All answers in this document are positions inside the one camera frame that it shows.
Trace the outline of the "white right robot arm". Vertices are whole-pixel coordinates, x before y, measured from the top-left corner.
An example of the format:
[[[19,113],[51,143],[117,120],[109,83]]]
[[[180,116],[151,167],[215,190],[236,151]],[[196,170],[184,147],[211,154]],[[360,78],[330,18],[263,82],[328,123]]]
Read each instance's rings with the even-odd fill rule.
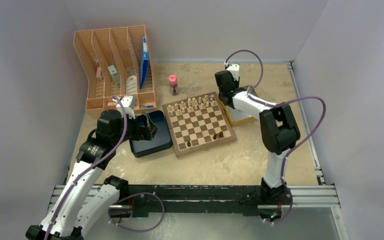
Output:
[[[219,90],[218,98],[231,120],[239,122],[254,118],[259,121],[259,132],[268,151],[260,196],[264,202],[272,204],[286,190],[287,154],[301,137],[292,109],[288,104],[276,106],[253,95],[250,88],[240,87],[238,70],[221,70],[214,77]]]

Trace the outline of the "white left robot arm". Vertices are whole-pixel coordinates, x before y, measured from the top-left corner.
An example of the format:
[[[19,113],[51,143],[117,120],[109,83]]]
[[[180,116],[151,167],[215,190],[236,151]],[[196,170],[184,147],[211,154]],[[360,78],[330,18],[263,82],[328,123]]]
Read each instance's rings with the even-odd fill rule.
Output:
[[[39,225],[26,231],[29,240],[82,240],[112,204],[134,205],[127,180],[109,176],[98,193],[86,200],[95,181],[125,141],[150,141],[158,127],[149,114],[130,117],[118,110],[105,110],[76,157],[71,177],[54,206]]]

